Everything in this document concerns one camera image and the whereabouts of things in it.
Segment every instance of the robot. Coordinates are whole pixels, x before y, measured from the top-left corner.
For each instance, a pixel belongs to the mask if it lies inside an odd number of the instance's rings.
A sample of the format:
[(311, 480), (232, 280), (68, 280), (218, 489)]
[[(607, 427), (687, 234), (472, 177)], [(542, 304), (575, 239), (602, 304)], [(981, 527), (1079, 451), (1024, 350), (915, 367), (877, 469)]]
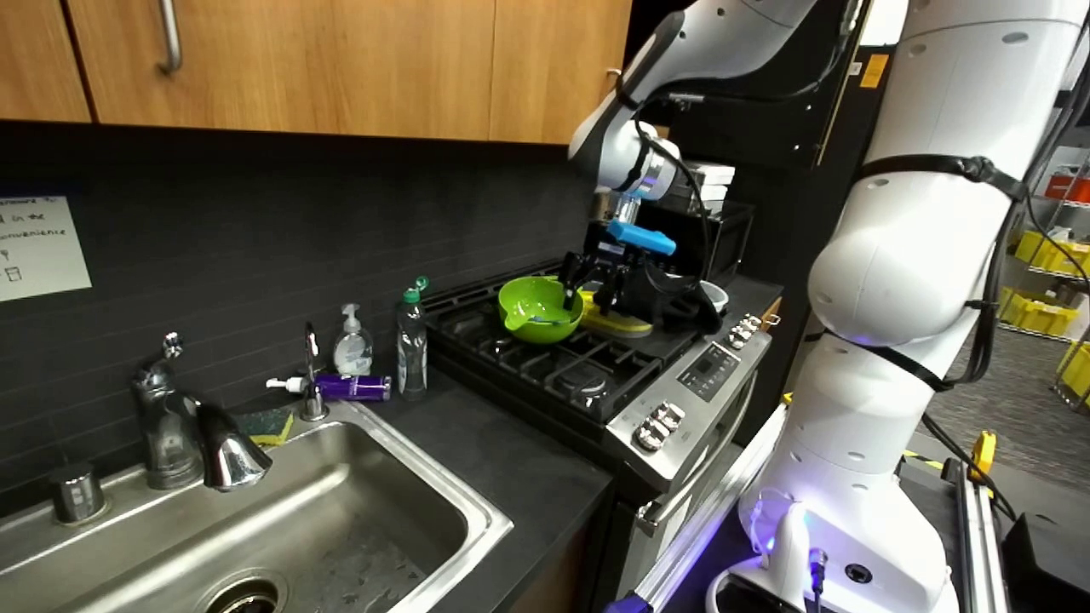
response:
[[(802, 354), (781, 438), (735, 504), (757, 554), (731, 571), (795, 608), (961, 608), (945, 541), (900, 489), (895, 466), (986, 320), (993, 243), (1088, 4), (911, 7), (870, 168), (808, 284), (828, 334)], [(682, 153), (638, 122), (639, 105), (670, 82), (762, 68), (812, 7), (694, 0), (670, 14), (575, 130), (570, 155), (627, 206), (656, 200)]]

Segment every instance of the gas stove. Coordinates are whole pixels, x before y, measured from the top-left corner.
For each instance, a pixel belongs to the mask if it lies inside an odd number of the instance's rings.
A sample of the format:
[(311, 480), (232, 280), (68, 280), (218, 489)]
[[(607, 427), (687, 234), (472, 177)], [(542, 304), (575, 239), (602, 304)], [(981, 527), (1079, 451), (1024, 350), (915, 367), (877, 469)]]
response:
[(502, 284), (427, 304), (437, 364), (652, 489), (670, 489), (716, 435), (731, 431), (770, 348), (754, 313), (724, 313), (716, 338), (578, 327), (561, 343), (523, 343), (502, 323)]

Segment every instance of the black tile wall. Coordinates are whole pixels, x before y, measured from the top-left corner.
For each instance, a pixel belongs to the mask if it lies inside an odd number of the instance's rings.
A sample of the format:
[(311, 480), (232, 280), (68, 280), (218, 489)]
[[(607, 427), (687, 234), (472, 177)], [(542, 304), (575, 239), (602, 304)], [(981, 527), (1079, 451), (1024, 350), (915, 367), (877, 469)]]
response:
[(0, 193), (66, 189), (90, 292), (0, 304), (0, 507), (57, 462), (137, 461), (129, 379), (168, 327), (177, 380), (252, 404), (358, 298), (393, 370), (393, 308), (584, 243), (590, 184), (560, 149), (311, 136), (0, 130)]

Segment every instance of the oven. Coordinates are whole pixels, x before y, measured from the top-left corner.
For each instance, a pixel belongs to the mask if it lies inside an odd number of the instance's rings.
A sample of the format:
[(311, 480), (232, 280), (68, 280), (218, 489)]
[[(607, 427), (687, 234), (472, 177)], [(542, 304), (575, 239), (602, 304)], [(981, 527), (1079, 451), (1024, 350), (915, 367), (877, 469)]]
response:
[(731, 431), (770, 348), (757, 308), (770, 308), (775, 288), (749, 284), (735, 295), (724, 286), (731, 308), (720, 334), (578, 327), (542, 348), (504, 330), (504, 280), (427, 298), (434, 362), (613, 474), (587, 561), (596, 567), (590, 603), (602, 608), (652, 571), (735, 462)]

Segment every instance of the oven handle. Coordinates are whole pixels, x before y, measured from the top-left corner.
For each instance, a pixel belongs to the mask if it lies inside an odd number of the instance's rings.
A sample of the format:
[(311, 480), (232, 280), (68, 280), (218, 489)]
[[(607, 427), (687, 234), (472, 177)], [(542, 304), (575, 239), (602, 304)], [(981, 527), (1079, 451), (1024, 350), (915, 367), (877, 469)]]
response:
[(746, 404), (749, 404), (749, 397), (754, 397), (754, 388), (757, 388), (757, 373), (746, 380), (743, 409), (738, 409), (735, 423), (723, 431), (723, 438), (716, 441), (716, 451), (706, 454), (706, 462), (687, 474), (687, 480), (682, 485), (682, 489), (676, 489), (676, 495), (668, 495), (668, 498), (655, 498), (655, 502), (647, 502), (647, 504), (638, 510), (638, 527), (639, 527), (644, 533), (655, 533), (655, 530), (661, 527), (661, 520), (670, 518), (670, 514), (686, 504), (686, 498), (690, 495), (690, 486), (710, 474), (710, 466), (716, 462), (716, 457), (731, 441), (731, 431), (735, 431), (735, 427), (738, 427), (743, 416), (746, 416)]

